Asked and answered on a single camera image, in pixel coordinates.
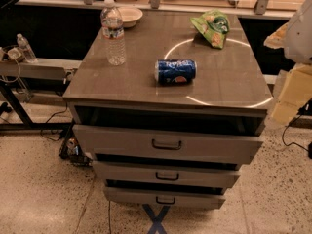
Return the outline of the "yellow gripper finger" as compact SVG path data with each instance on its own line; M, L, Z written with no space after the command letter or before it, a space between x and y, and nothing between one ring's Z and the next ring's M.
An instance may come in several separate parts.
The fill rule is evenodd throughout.
M285 23L280 26L274 33L267 36L263 45L271 49L280 49L284 47L286 31L288 24Z
M288 125L298 110L312 98L312 65L297 63L286 75L271 118Z

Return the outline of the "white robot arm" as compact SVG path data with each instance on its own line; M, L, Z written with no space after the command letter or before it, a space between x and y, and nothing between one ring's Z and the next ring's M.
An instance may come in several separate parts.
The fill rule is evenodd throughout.
M265 39L264 45L283 48L285 57L295 63L271 113L276 122L288 125L312 98L312 0L305 0L287 23Z

